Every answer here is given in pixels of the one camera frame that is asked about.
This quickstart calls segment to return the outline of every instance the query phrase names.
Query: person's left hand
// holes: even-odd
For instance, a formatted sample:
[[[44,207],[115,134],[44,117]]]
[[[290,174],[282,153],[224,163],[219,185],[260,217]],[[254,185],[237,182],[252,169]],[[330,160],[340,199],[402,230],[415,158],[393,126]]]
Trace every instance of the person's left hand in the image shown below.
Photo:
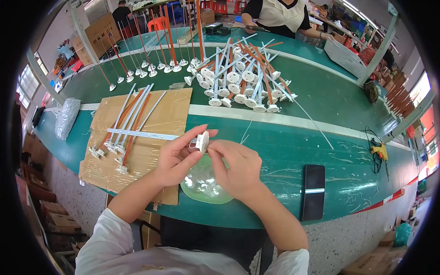
[[[197,148],[190,148],[189,142],[203,133],[208,125],[200,125],[192,128],[175,140],[167,141],[159,151],[158,166],[154,170],[156,180],[163,187],[178,185],[188,171],[197,164],[203,154]],[[209,137],[213,137],[218,130],[207,130]]]

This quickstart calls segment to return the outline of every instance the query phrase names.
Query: white plastic bag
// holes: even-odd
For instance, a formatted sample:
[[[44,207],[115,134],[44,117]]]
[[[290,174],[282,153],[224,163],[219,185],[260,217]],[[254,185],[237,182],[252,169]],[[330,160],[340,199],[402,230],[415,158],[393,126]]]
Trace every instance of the white plastic bag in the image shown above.
[[[81,100],[75,98],[68,98],[63,106],[58,105],[58,111],[52,111],[56,116],[55,122],[55,136],[57,139],[66,140],[73,123],[77,118],[80,110]]]

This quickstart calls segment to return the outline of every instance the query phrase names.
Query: person's right hand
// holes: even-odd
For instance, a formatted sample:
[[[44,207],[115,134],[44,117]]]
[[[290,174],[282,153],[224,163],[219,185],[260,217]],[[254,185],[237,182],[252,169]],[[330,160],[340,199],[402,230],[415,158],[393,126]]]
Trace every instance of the person's right hand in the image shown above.
[[[254,21],[251,21],[251,23],[249,23],[248,25],[249,25],[249,26],[258,26]],[[255,33],[255,31],[252,30],[252,29],[246,29],[246,26],[245,26],[245,31],[246,31],[247,33],[249,33],[249,34],[253,34],[253,33]]]
[[[244,145],[214,140],[208,145],[217,183],[232,197],[245,201],[264,187],[260,181],[261,158],[258,153]],[[226,169],[222,157],[230,168]]]

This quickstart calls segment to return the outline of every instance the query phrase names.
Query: terrazzo floor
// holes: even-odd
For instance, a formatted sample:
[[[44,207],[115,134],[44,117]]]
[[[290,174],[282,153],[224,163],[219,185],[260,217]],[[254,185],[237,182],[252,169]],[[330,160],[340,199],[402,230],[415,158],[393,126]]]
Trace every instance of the terrazzo floor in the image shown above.
[[[105,209],[106,194],[93,185],[82,186],[78,176],[49,154],[45,166],[49,187],[69,214],[89,236]],[[417,185],[406,186],[405,195],[379,208],[339,219],[304,226],[309,241],[309,274],[338,274],[362,254],[373,251],[397,219],[407,219]],[[259,254],[251,264],[258,270]]]

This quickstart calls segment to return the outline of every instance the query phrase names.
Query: white plastic basket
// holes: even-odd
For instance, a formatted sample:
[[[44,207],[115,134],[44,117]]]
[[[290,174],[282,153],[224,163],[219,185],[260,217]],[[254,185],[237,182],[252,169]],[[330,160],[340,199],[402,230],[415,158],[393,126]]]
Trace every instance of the white plastic basket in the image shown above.
[[[324,50],[331,60],[351,72],[354,76],[362,77],[365,73],[366,66],[359,56],[341,43],[327,39]]]

